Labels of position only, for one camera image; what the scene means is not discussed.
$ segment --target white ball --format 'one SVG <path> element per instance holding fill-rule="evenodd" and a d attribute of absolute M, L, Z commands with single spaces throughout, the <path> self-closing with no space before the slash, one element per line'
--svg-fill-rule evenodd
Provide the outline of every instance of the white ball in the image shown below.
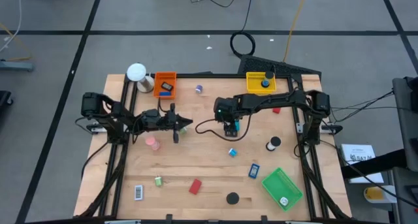
<path fill-rule="evenodd" d="M 128 79 L 130 79 L 130 81 L 139 81 L 145 77 L 146 68 L 141 63 L 134 63 L 131 66 L 129 66 L 126 75 L 128 76 Z"/>

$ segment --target pink object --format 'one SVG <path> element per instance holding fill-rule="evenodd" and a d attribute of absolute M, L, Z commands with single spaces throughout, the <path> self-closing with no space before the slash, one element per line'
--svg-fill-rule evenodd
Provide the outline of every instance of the pink object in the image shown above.
<path fill-rule="evenodd" d="M 159 143 L 156 141 L 154 136 L 150 136 L 147 139 L 145 139 L 145 144 L 151 146 L 151 149 L 153 150 L 159 149 Z"/>

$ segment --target gray floor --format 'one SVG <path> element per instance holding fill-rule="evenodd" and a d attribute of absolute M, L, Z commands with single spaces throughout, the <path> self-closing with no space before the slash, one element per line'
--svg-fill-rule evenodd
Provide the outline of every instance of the gray floor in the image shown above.
<path fill-rule="evenodd" d="M 23 30 L 83 30 L 94 0 L 23 0 Z M 289 29 L 299 0 L 253 0 L 247 29 Z M 405 30 L 418 30 L 415 0 L 391 0 Z M 248 0 L 227 9 L 209 1 L 101 0 L 94 30 L 240 29 Z M 17 24 L 17 0 L 0 0 L 0 22 Z M 396 31 L 383 0 L 306 0 L 298 30 Z M 0 222 L 13 223 L 22 204 L 80 36 L 21 35 L 33 51 L 34 72 L 0 72 L 0 89 L 13 92 L 15 104 L 0 132 Z M 286 36 L 256 35 L 256 56 L 283 57 Z M 408 37 L 418 49 L 418 37 Z M 246 40 L 237 39 L 247 52 Z M 22 56 L 11 44 L 1 58 Z M 72 216 L 80 185 L 80 170 L 91 137 L 74 126 L 81 96 L 101 92 L 107 74 L 124 73 L 140 61 L 148 70 L 235 73 L 239 59 L 228 35 L 89 36 L 67 104 L 59 123 L 27 221 Z M 323 72 L 323 89 L 333 106 L 347 106 L 379 97 L 396 77 L 416 72 L 397 36 L 294 36 L 287 62 Z M 377 106 L 393 106 L 388 98 Z M 402 147 L 396 110 L 369 110 L 342 123 L 337 143 L 372 144 L 377 155 Z M 370 206 L 361 185 L 347 185 L 353 216 L 388 222 L 387 212 Z"/>

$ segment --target yellow box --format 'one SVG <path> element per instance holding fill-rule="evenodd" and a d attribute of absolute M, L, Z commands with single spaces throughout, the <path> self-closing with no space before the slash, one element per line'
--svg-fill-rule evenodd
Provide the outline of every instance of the yellow box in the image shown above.
<path fill-rule="evenodd" d="M 270 85 L 264 88 L 261 82 L 265 79 L 265 72 L 247 72 L 247 91 L 255 94 L 271 94 L 276 91 L 276 76 L 270 81 Z"/>

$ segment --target white lamp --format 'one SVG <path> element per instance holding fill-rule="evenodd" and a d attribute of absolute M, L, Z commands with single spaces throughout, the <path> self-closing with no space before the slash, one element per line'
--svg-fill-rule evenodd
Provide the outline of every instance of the white lamp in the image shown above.
<path fill-rule="evenodd" d="M 154 89 L 154 79 L 146 76 L 146 68 L 141 63 L 134 63 L 129 66 L 126 76 L 130 81 L 137 82 L 137 88 L 143 93 L 149 93 Z"/>

